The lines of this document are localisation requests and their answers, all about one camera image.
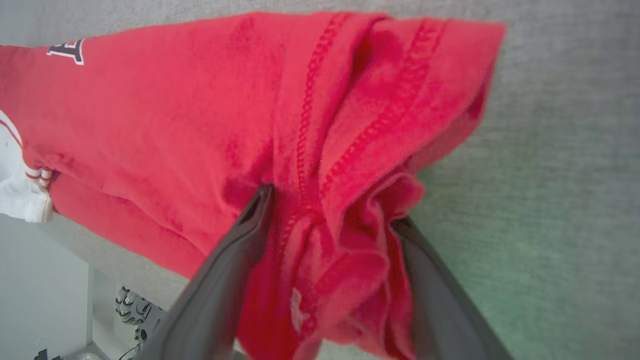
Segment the gray fabric surface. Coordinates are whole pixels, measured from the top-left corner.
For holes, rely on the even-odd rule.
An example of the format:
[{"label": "gray fabric surface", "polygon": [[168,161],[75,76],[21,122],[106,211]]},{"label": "gray fabric surface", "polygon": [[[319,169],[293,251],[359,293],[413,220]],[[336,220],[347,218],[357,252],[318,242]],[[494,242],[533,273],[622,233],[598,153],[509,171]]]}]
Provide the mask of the gray fabric surface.
[{"label": "gray fabric surface", "polygon": [[[345,8],[508,24],[484,123],[421,175],[416,223],[517,359],[639,359],[637,0],[0,0],[0,43]],[[107,274],[142,261],[94,253],[104,240],[88,238],[66,243]],[[145,276],[174,291],[166,272]]]}]

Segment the red fabric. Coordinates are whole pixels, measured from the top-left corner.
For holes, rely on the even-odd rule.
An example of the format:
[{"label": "red fabric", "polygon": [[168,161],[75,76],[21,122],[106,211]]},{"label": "red fabric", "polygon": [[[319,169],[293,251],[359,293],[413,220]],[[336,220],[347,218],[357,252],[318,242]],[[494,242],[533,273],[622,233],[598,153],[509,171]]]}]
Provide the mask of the red fabric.
[{"label": "red fabric", "polygon": [[67,44],[81,60],[0,47],[0,109],[26,163],[59,173],[62,215],[187,277],[275,184],[239,325],[254,358],[311,359],[328,338],[413,359],[389,223],[420,199],[415,172],[478,125],[503,32],[253,13]]}]

